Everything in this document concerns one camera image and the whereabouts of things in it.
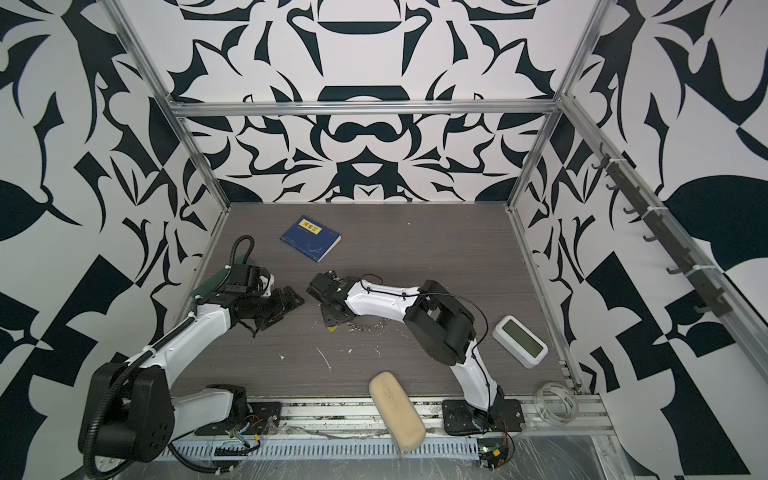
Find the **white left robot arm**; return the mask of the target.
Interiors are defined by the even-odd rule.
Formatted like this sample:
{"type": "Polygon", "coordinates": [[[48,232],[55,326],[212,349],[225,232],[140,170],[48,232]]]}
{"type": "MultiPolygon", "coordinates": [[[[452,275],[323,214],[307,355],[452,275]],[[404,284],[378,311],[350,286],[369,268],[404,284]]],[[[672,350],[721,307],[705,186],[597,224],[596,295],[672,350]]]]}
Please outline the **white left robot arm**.
{"type": "Polygon", "coordinates": [[[174,440],[200,429],[216,432],[244,424],[250,414],[244,388],[213,384],[174,397],[183,371],[216,339],[242,324],[263,331],[302,306],[290,287],[279,288],[265,268],[226,266],[194,296],[194,309],[178,326],[123,362],[93,374],[78,448],[85,462],[99,457],[149,462],[174,440]]]}

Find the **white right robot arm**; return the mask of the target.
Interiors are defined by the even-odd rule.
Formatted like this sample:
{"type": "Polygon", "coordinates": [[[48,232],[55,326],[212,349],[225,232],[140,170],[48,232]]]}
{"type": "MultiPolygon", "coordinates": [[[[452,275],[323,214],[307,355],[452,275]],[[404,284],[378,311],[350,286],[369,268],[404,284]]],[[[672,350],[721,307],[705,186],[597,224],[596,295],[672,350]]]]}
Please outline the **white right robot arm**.
{"type": "Polygon", "coordinates": [[[481,357],[472,313],[441,284],[399,288],[329,271],[315,275],[307,293],[319,302],[327,328],[366,316],[404,324],[427,355],[451,369],[470,412],[496,423],[503,390],[481,357]]]}

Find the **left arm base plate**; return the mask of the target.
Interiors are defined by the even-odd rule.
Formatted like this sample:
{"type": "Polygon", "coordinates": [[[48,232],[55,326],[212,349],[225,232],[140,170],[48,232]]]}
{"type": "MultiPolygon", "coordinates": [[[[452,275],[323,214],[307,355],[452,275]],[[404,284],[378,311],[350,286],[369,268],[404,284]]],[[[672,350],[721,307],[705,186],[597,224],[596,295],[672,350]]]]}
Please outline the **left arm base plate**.
{"type": "Polygon", "coordinates": [[[196,436],[233,436],[235,430],[242,436],[270,434],[280,426],[281,413],[281,402],[249,401],[246,412],[238,419],[203,426],[194,434],[196,436]]]}

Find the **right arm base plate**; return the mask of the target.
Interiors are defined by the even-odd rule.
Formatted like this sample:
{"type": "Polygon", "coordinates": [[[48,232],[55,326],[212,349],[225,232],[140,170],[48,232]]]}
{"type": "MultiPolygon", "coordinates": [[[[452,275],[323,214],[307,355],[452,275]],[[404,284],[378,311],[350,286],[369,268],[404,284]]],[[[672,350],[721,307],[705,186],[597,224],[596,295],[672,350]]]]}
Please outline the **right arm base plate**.
{"type": "Polygon", "coordinates": [[[441,408],[443,429],[451,436],[504,431],[517,433],[523,430],[525,423],[520,402],[501,396],[496,397],[490,412],[472,407],[464,400],[444,400],[441,408]]]}

